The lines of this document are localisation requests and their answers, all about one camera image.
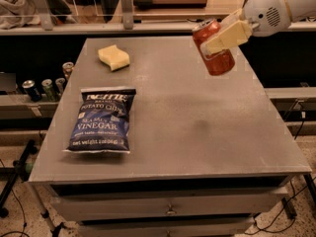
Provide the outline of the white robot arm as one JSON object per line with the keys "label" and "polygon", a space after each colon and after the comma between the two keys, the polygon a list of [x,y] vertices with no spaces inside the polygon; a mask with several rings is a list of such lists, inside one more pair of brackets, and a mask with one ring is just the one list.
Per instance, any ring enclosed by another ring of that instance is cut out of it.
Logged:
{"label": "white robot arm", "polygon": [[220,30],[201,45],[201,50],[204,55],[213,55],[247,42],[250,36],[269,37],[315,15],[316,0],[248,0],[220,23]]}

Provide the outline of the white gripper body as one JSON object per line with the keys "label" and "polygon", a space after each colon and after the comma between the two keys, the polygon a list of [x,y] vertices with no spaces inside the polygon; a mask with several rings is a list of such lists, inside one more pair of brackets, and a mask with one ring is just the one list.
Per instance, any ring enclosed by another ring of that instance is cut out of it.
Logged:
{"label": "white gripper body", "polygon": [[268,37],[291,25],[285,0],[248,0],[243,11],[254,37]]}

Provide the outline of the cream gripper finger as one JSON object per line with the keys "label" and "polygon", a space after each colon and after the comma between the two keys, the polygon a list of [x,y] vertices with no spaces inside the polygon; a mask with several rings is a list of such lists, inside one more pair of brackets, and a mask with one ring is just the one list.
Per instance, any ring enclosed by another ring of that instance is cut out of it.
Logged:
{"label": "cream gripper finger", "polygon": [[244,19],[245,19],[245,17],[244,17],[243,9],[240,8],[240,9],[234,11],[233,13],[231,13],[230,15],[228,15],[227,17],[225,17],[221,21],[221,26],[228,27],[228,26],[234,24],[235,22],[237,22],[239,20],[243,21]]}
{"label": "cream gripper finger", "polygon": [[203,54],[213,55],[248,41],[253,30],[247,20],[226,25],[203,43]]}

